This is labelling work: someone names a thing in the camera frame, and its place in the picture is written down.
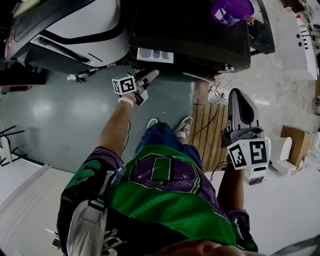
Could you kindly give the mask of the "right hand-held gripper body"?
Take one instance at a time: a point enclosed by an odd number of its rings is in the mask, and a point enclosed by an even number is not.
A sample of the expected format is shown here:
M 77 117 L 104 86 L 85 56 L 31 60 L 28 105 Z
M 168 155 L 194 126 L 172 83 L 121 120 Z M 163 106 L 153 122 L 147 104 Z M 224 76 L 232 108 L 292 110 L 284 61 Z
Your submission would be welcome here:
M 261 183 L 266 175 L 271 155 L 271 141 L 261 126 L 221 133 L 221 147 L 227 149 L 226 161 L 235 170 L 244 170 L 249 185 Z

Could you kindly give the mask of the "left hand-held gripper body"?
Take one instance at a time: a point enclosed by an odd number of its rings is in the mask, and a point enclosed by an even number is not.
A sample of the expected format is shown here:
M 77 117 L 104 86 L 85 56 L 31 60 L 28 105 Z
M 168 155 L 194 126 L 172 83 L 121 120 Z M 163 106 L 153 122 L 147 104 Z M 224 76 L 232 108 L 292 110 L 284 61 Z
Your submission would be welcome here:
M 138 106 L 143 105 L 149 98 L 147 87 L 152 81 L 152 75 L 150 73 L 141 77 L 138 75 L 125 74 L 113 78 L 111 81 L 116 94 L 123 96 L 128 93 L 135 93 L 136 104 Z

